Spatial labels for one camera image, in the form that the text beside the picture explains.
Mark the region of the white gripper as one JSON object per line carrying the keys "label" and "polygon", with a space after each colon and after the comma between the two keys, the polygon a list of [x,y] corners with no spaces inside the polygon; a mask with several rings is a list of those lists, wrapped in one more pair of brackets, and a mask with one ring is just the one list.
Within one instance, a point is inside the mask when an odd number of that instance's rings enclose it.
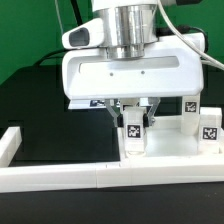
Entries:
{"label": "white gripper", "polygon": [[62,80],[71,100],[106,99],[115,127],[119,114],[108,99],[150,97],[143,115],[143,126],[150,127],[159,97],[197,95],[204,85],[200,57],[175,36],[147,45],[139,59],[110,60],[101,48],[70,51],[63,58]]}

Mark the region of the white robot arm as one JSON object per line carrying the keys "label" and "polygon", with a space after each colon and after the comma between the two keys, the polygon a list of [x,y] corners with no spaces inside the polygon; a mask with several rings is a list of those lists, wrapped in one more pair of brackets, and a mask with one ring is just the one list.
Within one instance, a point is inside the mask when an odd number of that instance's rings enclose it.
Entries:
{"label": "white robot arm", "polygon": [[154,122],[163,97],[197,95],[203,89],[200,33],[185,38],[156,34],[158,0],[92,0],[95,18],[62,36],[63,88],[70,107],[87,101],[113,112],[116,126]]}

